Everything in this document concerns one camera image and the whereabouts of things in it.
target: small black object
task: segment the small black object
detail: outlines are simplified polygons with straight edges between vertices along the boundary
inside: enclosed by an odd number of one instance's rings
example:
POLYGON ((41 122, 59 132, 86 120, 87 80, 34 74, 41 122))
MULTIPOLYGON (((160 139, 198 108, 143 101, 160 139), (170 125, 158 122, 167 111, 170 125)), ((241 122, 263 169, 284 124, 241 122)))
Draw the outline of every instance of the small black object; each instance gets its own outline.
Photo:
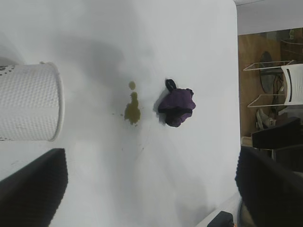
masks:
POLYGON ((207 227, 234 227, 233 216, 231 213, 221 211, 207 227))
POLYGON ((175 82, 172 79, 167 79, 165 81, 165 86, 168 89, 169 92, 172 92, 173 90, 177 89, 177 86, 175 82))
POLYGON ((52 149, 0 182, 1 227, 47 227, 68 182, 64 149, 52 149))

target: purple cloth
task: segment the purple cloth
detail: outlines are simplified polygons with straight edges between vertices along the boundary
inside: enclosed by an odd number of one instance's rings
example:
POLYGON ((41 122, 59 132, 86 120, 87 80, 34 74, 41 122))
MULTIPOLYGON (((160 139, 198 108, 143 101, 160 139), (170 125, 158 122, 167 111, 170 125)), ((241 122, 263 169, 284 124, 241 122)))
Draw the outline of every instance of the purple cloth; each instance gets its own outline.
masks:
POLYGON ((193 94, 190 89, 176 88, 162 100, 158 111, 166 114, 166 124, 178 127, 192 116, 193 109, 196 107, 192 100, 193 94))

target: white chair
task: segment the white chair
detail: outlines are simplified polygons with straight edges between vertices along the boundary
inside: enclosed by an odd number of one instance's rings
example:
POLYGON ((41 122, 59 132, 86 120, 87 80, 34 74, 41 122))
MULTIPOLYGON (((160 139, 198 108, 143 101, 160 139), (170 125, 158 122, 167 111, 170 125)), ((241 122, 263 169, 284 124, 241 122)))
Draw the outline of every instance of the white chair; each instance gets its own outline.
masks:
POLYGON ((265 94, 259 95, 254 101, 252 101, 247 107, 264 107, 264 106, 279 106, 279 105, 303 105, 303 64, 284 65, 281 66, 283 70, 287 92, 283 94, 265 94), (264 96, 286 96, 284 104, 274 105, 253 105, 261 97, 264 96))

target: black object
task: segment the black object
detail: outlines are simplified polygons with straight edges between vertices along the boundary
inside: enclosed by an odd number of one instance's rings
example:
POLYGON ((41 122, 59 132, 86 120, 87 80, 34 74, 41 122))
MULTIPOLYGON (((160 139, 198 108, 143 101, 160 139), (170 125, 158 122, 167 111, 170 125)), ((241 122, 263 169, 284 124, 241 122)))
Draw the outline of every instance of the black object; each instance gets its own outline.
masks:
POLYGON ((221 211, 207 227, 234 227, 233 216, 231 213, 221 211))
POLYGON ((276 162, 283 167, 303 173, 303 144, 275 150, 276 162))
MULTIPOLYGON (((264 62, 266 62, 267 67, 273 67, 274 63, 272 62, 272 58, 269 52, 265 51, 261 55, 260 65, 264 67, 264 62)), ((260 82, 265 93, 272 93, 275 79, 277 76, 282 75, 283 70, 281 68, 273 68, 273 69, 260 69, 260 82)))
POLYGON ((256 226, 303 226, 301 177, 257 149, 242 147, 235 180, 256 226))
POLYGON ((52 149, 0 182, 1 227, 47 227, 68 182, 64 149, 52 149))
POLYGON ((301 119, 290 117, 285 123, 252 134, 252 146, 277 149, 303 143, 301 119))

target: white wall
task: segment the white wall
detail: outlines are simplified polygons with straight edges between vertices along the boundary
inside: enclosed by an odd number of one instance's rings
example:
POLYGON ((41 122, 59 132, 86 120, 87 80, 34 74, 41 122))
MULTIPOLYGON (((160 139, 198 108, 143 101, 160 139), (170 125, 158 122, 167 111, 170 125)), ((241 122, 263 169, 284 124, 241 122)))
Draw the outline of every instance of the white wall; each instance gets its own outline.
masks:
POLYGON ((237 9, 239 35, 303 27, 303 0, 264 0, 237 9))
POLYGON ((239 5, 244 5, 244 4, 263 1, 263 0, 233 0, 233 1, 236 3, 237 6, 239 6, 239 5))

